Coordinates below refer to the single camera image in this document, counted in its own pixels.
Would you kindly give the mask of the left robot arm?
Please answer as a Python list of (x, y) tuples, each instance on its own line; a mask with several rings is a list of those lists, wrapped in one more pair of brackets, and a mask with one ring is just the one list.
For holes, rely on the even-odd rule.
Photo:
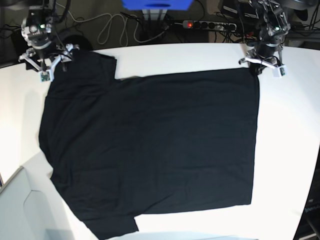
[(291, 28), (286, 14), (274, 0), (250, 0), (249, 5), (258, 18), (255, 25), (258, 35), (256, 40), (246, 43), (251, 49), (238, 63), (247, 63), (253, 75), (269, 68), (275, 78), (282, 78), (288, 74), (282, 58), (283, 41)]

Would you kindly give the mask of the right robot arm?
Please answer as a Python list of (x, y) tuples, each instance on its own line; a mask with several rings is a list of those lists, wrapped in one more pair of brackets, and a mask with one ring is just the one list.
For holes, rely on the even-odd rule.
[(71, 6), (68, 0), (62, 15), (57, 14), (56, 0), (36, 0), (28, 7), (28, 15), (21, 24), (21, 36), (29, 48), (18, 58), (27, 70), (46, 72), (54, 62), (72, 61), (72, 44), (64, 44), (57, 25), (67, 17)]

